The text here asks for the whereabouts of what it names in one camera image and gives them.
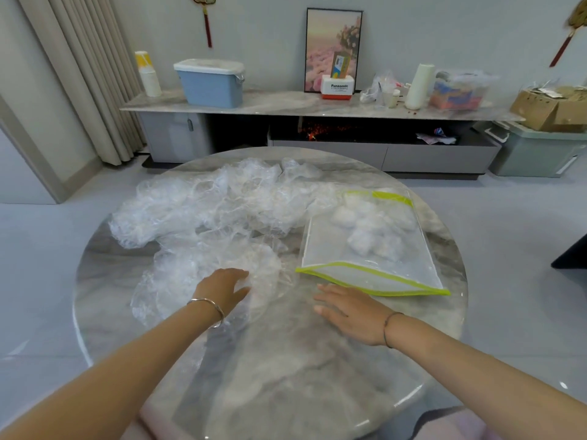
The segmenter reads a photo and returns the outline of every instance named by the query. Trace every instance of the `wall decoration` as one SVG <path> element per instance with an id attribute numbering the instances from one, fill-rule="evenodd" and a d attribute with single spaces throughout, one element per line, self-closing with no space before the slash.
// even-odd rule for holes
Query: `wall decoration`
<path id="1" fill-rule="evenodd" d="M 551 68 L 556 66 L 559 59 L 562 57 L 562 54 L 567 49 L 567 46 L 569 46 L 570 41 L 575 36 L 576 32 L 579 29 L 583 28 L 583 26 L 587 26 L 587 0 L 582 0 L 579 3 L 579 5 L 573 11 L 573 14 L 570 15 L 569 19 L 567 20 L 567 23 L 572 28 L 572 30 L 570 31 L 569 36 L 562 44 L 556 56 L 554 57 L 554 60 L 550 65 Z"/>
<path id="2" fill-rule="evenodd" d="M 330 75 L 336 52 L 350 54 L 348 75 L 356 80 L 362 20 L 362 10 L 308 8 L 304 92 L 320 92 L 322 74 Z"/>
<path id="3" fill-rule="evenodd" d="M 194 0 L 199 5 L 202 5 L 202 10 L 204 11 L 204 24 L 206 26 L 206 37 L 208 38 L 208 47 L 212 47 L 212 34 L 210 34 L 210 23 L 208 21 L 208 8 L 206 5 L 213 5 L 216 3 L 216 0 Z"/>

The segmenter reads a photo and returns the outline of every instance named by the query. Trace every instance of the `round marble table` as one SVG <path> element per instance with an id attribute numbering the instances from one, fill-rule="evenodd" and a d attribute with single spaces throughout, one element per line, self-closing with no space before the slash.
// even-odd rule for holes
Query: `round marble table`
<path id="1" fill-rule="evenodd" d="M 398 187 L 387 174 L 343 156 L 304 148 L 246 148 L 185 163 L 178 171 L 207 172 L 248 157 L 270 164 L 290 157 L 323 171 L 321 181 Z M 415 209 L 451 296 L 382 298 L 448 335 L 461 335 L 467 280 L 459 250 L 438 216 L 412 192 Z M 297 247 L 301 232 L 288 236 Z M 99 360 L 146 329 L 130 300 L 153 264 L 156 242 L 125 250 L 104 221 L 87 244 L 77 271 L 74 311 L 82 347 Z M 280 255 L 283 262 L 297 254 Z M 195 343 L 150 397 L 150 405 L 196 440 L 353 439 L 368 434 L 422 396 L 431 377 L 410 359 L 383 347 L 348 340 L 313 314 L 318 279 L 300 275 L 295 293 L 270 303 L 238 334 L 210 332 Z"/>

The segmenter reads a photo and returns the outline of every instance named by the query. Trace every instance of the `light green storage bin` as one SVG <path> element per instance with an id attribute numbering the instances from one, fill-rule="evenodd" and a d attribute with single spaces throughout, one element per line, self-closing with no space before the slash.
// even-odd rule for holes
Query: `light green storage bin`
<path id="1" fill-rule="evenodd" d="M 534 131 L 517 122 L 478 122 L 474 128 L 501 144 L 489 170 L 497 176 L 559 178 L 587 147 L 587 133 Z"/>

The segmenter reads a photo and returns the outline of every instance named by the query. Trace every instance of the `red and white box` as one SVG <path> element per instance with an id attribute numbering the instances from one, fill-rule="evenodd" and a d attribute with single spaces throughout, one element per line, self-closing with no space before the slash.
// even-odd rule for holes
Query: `red and white box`
<path id="1" fill-rule="evenodd" d="M 347 75 L 344 79 L 333 79 L 329 75 L 322 76 L 320 92 L 322 98 L 328 100 L 350 100 L 355 90 L 355 79 Z"/>

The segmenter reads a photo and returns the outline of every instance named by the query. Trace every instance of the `hand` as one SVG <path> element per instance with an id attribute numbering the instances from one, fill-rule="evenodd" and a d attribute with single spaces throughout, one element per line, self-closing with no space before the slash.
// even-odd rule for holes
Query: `hand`
<path id="1" fill-rule="evenodd" d="M 222 309 L 224 316 L 228 316 L 251 289 L 243 287 L 234 291 L 237 281 L 245 279 L 247 276 L 249 276 L 249 272 L 245 270 L 218 269 L 200 281 L 200 284 L 195 288 L 194 298 L 208 298 L 214 301 Z"/>
<path id="2" fill-rule="evenodd" d="M 394 313 L 392 309 L 356 288 L 334 284 L 320 284 L 318 288 L 323 293 L 314 296 L 314 299 L 331 304 L 337 310 L 314 306 L 316 313 L 355 340 L 369 346 L 385 346 L 383 326 L 385 319 Z"/>

